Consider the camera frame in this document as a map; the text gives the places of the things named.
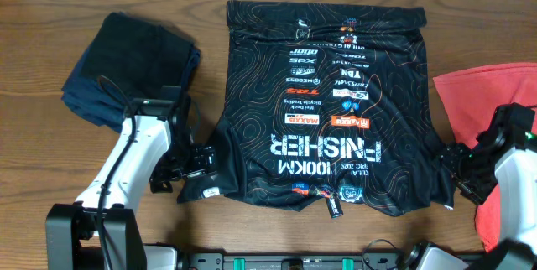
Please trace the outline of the black jersey with orange contour lines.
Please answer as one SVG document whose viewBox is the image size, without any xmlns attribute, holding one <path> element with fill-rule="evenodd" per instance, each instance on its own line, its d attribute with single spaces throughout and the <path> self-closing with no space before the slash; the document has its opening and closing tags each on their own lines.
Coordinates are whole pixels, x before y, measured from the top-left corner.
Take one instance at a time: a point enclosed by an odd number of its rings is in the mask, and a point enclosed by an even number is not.
<svg viewBox="0 0 537 270">
<path fill-rule="evenodd" d="M 181 203 L 224 195 L 303 210 L 325 199 L 400 216 L 452 208 L 432 126 L 423 8 L 227 3 L 222 116 L 213 173 L 185 182 Z"/>
</svg>

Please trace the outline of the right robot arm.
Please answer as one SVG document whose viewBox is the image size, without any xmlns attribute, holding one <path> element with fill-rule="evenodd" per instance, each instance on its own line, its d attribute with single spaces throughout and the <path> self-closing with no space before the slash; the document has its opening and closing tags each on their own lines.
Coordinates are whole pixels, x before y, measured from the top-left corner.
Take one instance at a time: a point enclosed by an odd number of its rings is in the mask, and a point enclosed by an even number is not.
<svg viewBox="0 0 537 270">
<path fill-rule="evenodd" d="M 441 154 L 463 196 L 482 205 L 495 187 L 500 192 L 500 235 L 489 253 L 452 255 L 422 242 L 400 269 L 535 269 L 536 268 L 536 135 L 535 110 L 518 103 L 498 106 L 477 146 L 462 143 Z"/>
</svg>

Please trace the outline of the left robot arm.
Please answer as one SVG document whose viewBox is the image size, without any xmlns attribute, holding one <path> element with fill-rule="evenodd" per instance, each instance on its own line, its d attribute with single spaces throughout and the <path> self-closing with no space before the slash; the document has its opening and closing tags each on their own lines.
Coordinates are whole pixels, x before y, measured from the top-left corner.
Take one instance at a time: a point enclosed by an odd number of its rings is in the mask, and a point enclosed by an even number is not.
<svg viewBox="0 0 537 270">
<path fill-rule="evenodd" d="M 213 148 L 194 143 L 190 97 L 180 92 L 128 103 L 120 137 L 102 169 L 74 203 L 55 204 L 45 222 L 50 269 L 187 269 L 173 245 L 145 244 L 136 212 L 145 190 L 200 178 Z"/>
</svg>

